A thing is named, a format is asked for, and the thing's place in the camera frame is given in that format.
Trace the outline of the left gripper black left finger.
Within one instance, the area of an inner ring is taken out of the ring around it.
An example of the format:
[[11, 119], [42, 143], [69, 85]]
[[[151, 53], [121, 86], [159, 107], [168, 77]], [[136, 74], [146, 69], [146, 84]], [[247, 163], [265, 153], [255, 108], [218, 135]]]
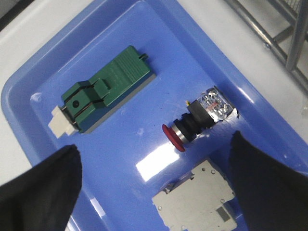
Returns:
[[63, 231], [82, 185], [82, 163], [67, 145], [0, 187], [2, 231]]

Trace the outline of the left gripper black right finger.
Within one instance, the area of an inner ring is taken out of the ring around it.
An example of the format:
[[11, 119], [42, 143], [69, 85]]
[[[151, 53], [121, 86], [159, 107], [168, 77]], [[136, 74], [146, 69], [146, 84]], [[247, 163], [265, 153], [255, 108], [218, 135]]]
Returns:
[[306, 231], [308, 178], [247, 141], [231, 140], [233, 188], [250, 231]]

